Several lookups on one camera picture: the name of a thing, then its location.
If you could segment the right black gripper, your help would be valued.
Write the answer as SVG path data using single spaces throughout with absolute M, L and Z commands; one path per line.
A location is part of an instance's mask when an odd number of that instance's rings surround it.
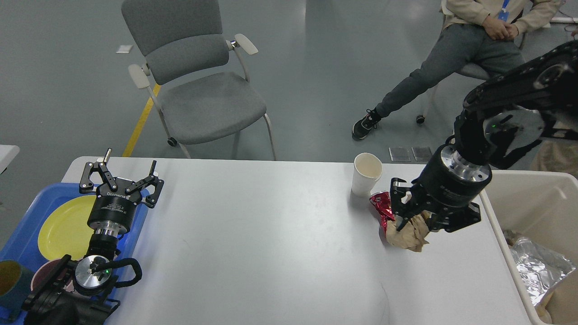
M 469 162 L 453 144 L 440 146 L 412 186 L 392 178 L 390 196 L 396 231 L 403 230 L 423 211 L 431 212 L 426 222 L 430 231 L 454 232 L 480 222 L 480 208 L 473 200 L 492 177 L 489 165 Z

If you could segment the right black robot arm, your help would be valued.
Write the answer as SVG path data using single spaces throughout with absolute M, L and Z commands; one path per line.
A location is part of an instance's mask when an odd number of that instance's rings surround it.
M 428 211 L 430 231 L 453 232 L 481 220 L 475 197 L 543 140 L 577 140 L 578 41 L 559 45 L 465 97 L 454 143 L 442 144 L 421 174 L 402 187 L 392 178 L 396 230 Z

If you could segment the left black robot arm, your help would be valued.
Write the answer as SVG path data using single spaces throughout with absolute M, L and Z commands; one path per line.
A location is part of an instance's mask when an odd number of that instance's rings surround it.
M 120 258 L 118 243 L 131 230 L 139 205 L 154 208 L 164 181 L 149 174 L 138 181 L 116 177 L 107 167 L 111 149 L 102 161 L 84 166 L 79 192 L 96 198 L 87 226 L 93 230 L 80 260 L 64 255 L 22 304 L 25 325 L 103 325 L 120 306 L 109 295 L 142 279 L 142 268 L 132 257 Z

